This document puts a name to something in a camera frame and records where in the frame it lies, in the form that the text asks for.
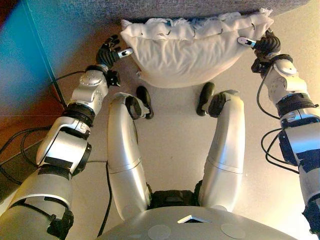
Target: beige floor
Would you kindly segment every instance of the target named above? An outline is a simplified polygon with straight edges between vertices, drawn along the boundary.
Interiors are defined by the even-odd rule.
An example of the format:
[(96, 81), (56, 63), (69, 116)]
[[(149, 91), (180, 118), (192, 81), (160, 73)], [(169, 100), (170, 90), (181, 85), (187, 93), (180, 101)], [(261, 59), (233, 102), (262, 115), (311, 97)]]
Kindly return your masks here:
[[(274, 24), (271, 26), (281, 39), (282, 52), (290, 53), (294, 58), (300, 77), (307, 82), (315, 103), (320, 103), (319, 10), (319, 1), (312, 0), (305, 6), (274, 17)], [(101, 43), (106, 36), (117, 32), (117, 28), (112, 30), (109, 34), (97, 33), (95, 41)], [(263, 114), (256, 104), (256, 93), (261, 79), (258, 74), (250, 71), (254, 59), (254, 54), (248, 50), (234, 66), (213, 80), (217, 91), (239, 90), (245, 104), (245, 177), (234, 213), (283, 231), (299, 240), (315, 240), (316, 236), (309, 233), (308, 223), (301, 214), (304, 202), (298, 175), (266, 163), (260, 148), (263, 134), (278, 128), (279, 123)], [(181, 89), (151, 87), (137, 79), (137, 69), (130, 58), (117, 64), (116, 69), (122, 77), (123, 87), (110, 90), (103, 109), (95, 120), (89, 140), (93, 146), (90, 160), (107, 160), (106, 127), (108, 103), (112, 94), (118, 91), (134, 93), (136, 87), (143, 84), (150, 92), (155, 111), (152, 120), (136, 121), (146, 179), (154, 191), (193, 190), (202, 178), (204, 162), (216, 126), (214, 118), (199, 117), (195, 113), (202, 85)], [(69, 80), (62, 84), (67, 96), (71, 94), (71, 87), (76, 85), (76, 77), (72, 82)], [(266, 110), (276, 113), (266, 89), (262, 91), (261, 102)], [(272, 154), (281, 156), (278, 144), (275, 144)], [(94, 239), (108, 204), (105, 164), (88, 164), (83, 173), (74, 178), (73, 187), (72, 210), (75, 218), (67, 239)], [(120, 222), (112, 203), (105, 230)]]

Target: gray fabric surface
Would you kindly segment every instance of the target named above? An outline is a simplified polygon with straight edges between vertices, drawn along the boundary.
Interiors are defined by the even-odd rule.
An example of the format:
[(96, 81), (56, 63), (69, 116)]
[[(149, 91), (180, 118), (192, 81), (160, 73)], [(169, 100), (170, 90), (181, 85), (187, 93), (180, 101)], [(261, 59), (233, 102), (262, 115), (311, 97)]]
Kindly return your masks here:
[(209, 17), (221, 13), (250, 13), (272, 8), (276, 16), (309, 0), (57, 0), (70, 18), (89, 23), (119, 23), (121, 19)]

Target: white fabric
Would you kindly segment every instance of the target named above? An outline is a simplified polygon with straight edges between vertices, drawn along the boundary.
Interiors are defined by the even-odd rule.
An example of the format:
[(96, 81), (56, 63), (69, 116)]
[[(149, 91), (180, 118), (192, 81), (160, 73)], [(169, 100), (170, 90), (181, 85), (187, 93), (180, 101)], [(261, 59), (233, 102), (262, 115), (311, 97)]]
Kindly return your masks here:
[(151, 18), (145, 24), (122, 21), (122, 38), (133, 48), (139, 77), (160, 88), (205, 83), (230, 68), (247, 49), (238, 37), (260, 39), (274, 22), (270, 10), (238, 12), (205, 20)]

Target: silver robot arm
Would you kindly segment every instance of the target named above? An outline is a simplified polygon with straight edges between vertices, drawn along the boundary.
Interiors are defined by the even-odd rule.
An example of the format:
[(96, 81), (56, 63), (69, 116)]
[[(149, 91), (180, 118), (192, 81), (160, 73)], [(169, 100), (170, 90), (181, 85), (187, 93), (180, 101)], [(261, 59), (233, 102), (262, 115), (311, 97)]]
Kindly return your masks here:
[(260, 41), (240, 37), (238, 42), (255, 49), (257, 59), (251, 69), (261, 74), (277, 108), (281, 152), (288, 164), (298, 166), (305, 203), (302, 214), (310, 232), (320, 238), (320, 109), (311, 101), (292, 58), (280, 54), (280, 41), (271, 30)]
[(0, 217), (0, 239), (64, 240), (73, 225), (72, 176), (86, 166), (91, 152), (87, 139), (109, 86), (119, 86), (113, 63), (132, 53), (116, 52), (112, 36), (100, 48), (97, 65), (89, 66), (73, 91), (66, 110), (38, 148), (38, 169), (19, 187)]

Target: black foot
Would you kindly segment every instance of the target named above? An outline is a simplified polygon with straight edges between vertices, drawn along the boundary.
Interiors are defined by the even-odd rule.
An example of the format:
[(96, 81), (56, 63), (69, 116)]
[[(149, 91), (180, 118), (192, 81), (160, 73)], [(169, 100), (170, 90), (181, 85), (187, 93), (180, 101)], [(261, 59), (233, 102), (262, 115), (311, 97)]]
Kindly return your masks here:
[(199, 103), (198, 103), (198, 106), (196, 107), (196, 114), (198, 114), (199, 116), (203, 117), (206, 115), (206, 111), (202, 110), (202, 106), (205, 105), (208, 102), (209, 97), (214, 94), (214, 89), (215, 89), (215, 85), (212, 82), (207, 82), (203, 86), (202, 91), (200, 93), (200, 97), (199, 97)]
[(144, 86), (139, 86), (136, 89), (136, 96), (143, 102), (143, 105), (150, 110), (150, 113), (145, 115), (146, 119), (152, 119), (154, 117), (154, 111), (151, 107), (151, 98), (148, 90)]

